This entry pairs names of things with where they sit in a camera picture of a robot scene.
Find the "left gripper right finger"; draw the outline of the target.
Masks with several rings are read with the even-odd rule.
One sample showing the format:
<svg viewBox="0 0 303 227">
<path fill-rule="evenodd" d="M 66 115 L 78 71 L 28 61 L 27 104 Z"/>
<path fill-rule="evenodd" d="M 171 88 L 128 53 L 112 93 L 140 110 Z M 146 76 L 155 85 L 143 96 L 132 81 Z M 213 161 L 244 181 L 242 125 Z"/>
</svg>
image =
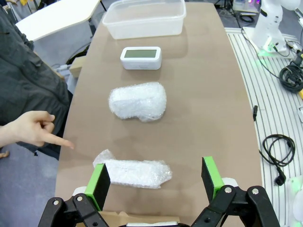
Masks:
<svg viewBox="0 0 303 227">
<path fill-rule="evenodd" d="M 191 226 L 221 227 L 228 216 L 239 217 L 245 227 L 279 227 L 266 190 L 259 185 L 244 191 L 225 184 L 212 157 L 202 158 L 201 177 L 209 205 Z"/>
</svg>

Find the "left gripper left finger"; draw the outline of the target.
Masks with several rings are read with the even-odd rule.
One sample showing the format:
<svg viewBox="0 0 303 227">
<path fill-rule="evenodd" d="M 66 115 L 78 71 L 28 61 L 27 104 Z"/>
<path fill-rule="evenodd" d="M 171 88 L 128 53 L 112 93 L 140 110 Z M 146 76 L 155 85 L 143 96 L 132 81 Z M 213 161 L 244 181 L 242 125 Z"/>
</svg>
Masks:
<svg viewBox="0 0 303 227">
<path fill-rule="evenodd" d="M 102 218 L 110 177 L 106 164 L 97 164 L 84 193 L 71 196 L 67 201 L 60 197 L 48 200 L 42 213 L 43 227 L 75 227 L 83 223 L 86 227 L 107 227 Z"/>
</svg>

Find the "person's right hand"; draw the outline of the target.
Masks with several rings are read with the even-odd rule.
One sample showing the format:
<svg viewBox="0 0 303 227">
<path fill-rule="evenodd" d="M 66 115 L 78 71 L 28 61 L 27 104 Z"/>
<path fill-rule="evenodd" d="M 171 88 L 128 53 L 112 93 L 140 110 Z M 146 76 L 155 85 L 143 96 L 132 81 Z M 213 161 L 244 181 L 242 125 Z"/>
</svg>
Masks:
<svg viewBox="0 0 303 227">
<path fill-rule="evenodd" d="M 55 116 L 47 111 L 29 111 L 16 120 L 0 127 L 0 146 L 24 142 L 43 146 L 45 143 L 74 148 L 69 140 L 52 134 Z"/>
</svg>

